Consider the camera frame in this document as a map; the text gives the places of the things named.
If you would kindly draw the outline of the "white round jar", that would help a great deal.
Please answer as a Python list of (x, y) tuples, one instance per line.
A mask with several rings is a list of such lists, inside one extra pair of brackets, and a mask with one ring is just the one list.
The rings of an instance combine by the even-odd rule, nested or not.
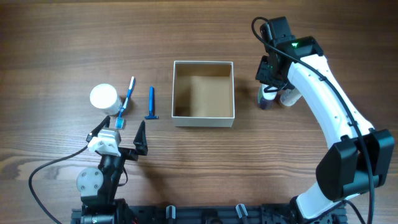
[(118, 114), (122, 102), (116, 89), (107, 83), (95, 86), (90, 93), (90, 103), (106, 115)]

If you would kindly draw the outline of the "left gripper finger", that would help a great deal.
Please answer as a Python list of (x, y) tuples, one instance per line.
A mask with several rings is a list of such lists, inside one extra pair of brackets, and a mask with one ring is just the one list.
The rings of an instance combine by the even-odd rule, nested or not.
[(133, 144), (136, 147), (136, 151), (141, 156), (146, 156), (148, 153), (148, 145), (146, 139), (146, 123), (142, 121), (139, 129), (137, 130), (136, 137), (134, 138)]
[(97, 137), (98, 133), (103, 129), (103, 128), (108, 128), (110, 125), (110, 116), (106, 116), (102, 122), (100, 122), (97, 127), (95, 127), (86, 137), (86, 142), (90, 142), (93, 137)]

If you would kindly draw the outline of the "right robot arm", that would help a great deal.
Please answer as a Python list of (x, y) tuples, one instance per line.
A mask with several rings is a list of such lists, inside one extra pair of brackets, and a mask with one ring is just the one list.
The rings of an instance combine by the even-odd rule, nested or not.
[(371, 223), (374, 192), (384, 185), (392, 158), (392, 134), (376, 130), (354, 107), (313, 37), (296, 38), (285, 17), (263, 19), (253, 34), (266, 50), (256, 73), (259, 107), (268, 109), (274, 100), (290, 107), (303, 98), (328, 147), (315, 183), (280, 214), (287, 223), (338, 222), (352, 198), (368, 194), (368, 215), (361, 222)]

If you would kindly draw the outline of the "white squeeze tube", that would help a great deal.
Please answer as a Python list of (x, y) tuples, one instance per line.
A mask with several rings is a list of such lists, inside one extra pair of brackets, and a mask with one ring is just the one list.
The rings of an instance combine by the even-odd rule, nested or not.
[(294, 88), (293, 90), (285, 90), (279, 98), (279, 104), (283, 107), (293, 106), (302, 97), (301, 92)]

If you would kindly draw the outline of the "dark blue pump bottle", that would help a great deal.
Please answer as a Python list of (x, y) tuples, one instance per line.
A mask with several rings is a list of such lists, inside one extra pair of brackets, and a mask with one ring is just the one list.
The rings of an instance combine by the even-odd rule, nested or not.
[(277, 88), (273, 86), (269, 86), (266, 84), (262, 84), (259, 87), (257, 93), (257, 104), (262, 110), (268, 110), (271, 108), (273, 101), (277, 95)]

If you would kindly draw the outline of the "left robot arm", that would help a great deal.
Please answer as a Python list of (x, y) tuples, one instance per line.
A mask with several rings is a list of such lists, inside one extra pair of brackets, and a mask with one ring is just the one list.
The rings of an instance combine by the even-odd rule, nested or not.
[(98, 153), (101, 160), (97, 167), (81, 171), (76, 179), (80, 192), (81, 209), (73, 210), (72, 223), (137, 223), (138, 219), (123, 198), (116, 199), (116, 191), (122, 184), (121, 175), (126, 173), (126, 161), (137, 161), (148, 152), (146, 124), (140, 123), (134, 138), (135, 148), (121, 147), (121, 135), (109, 127), (106, 116), (86, 137), (87, 148)]

